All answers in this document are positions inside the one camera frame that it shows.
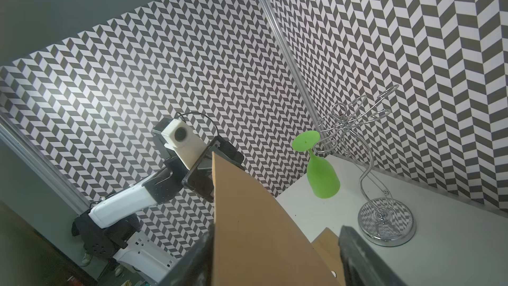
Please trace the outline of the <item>brown kraft file bag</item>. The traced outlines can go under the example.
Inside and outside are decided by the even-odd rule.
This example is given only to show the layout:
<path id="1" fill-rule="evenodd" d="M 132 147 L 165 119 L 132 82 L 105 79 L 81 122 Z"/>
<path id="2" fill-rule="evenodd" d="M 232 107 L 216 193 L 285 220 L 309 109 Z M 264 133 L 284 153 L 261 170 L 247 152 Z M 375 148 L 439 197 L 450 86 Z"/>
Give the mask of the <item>brown kraft file bag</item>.
<path id="1" fill-rule="evenodd" d="M 337 285 L 332 271 L 277 200 L 213 154 L 213 285 Z"/>

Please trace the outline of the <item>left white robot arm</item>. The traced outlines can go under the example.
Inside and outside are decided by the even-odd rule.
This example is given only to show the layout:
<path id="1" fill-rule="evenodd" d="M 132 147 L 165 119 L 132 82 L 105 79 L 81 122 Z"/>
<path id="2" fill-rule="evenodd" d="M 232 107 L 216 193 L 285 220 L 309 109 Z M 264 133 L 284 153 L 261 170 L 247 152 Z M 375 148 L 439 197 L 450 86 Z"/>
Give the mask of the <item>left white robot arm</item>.
<path id="1" fill-rule="evenodd" d="M 244 156 L 220 135 L 210 142 L 203 141 L 181 117 L 160 120 L 152 135 L 164 160 L 161 169 L 90 207 L 75 218 L 71 233 L 82 238 L 92 256 L 130 266 L 157 285 L 177 260 L 141 232 L 136 213 L 168 203 L 184 189 L 213 202 L 213 154 L 238 168 Z"/>

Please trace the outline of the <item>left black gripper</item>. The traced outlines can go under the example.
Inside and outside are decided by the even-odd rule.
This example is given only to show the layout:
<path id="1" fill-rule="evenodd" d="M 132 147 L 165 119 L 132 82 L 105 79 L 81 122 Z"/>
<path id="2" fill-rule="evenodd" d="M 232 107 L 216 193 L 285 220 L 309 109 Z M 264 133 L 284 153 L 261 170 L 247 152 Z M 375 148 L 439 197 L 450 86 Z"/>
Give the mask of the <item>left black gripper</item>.
<path id="1" fill-rule="evenodd" d="M 244 155 L 227 139 L 215 136 L 198 157 L 197 162 L 183 178 L 183 186 L 208 202 L 214 201 L 212 156 L 216 154 L 244 170 Z"/>

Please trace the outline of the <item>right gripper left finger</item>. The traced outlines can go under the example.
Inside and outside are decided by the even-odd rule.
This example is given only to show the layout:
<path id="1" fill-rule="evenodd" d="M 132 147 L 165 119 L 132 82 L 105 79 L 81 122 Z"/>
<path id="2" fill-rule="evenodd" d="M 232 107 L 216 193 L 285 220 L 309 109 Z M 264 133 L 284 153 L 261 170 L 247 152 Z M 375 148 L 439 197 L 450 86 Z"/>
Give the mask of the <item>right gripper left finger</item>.
<path id="1" fill-rule="evenodd" d="M 211 224 L 158 285 L 211 285 L 213 255 L 214 224 Z"/>

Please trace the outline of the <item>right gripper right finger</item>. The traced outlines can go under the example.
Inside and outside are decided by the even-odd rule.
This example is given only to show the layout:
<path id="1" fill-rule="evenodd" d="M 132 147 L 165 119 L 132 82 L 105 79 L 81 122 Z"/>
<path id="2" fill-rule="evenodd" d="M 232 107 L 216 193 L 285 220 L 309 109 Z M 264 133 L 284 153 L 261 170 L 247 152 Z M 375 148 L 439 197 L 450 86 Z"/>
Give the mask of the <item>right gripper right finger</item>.
<path id="1" fill-rule="evenodd" d="M 338 246 L 346 285 L 407 286 L 353 227 L 341 227 Z"/>

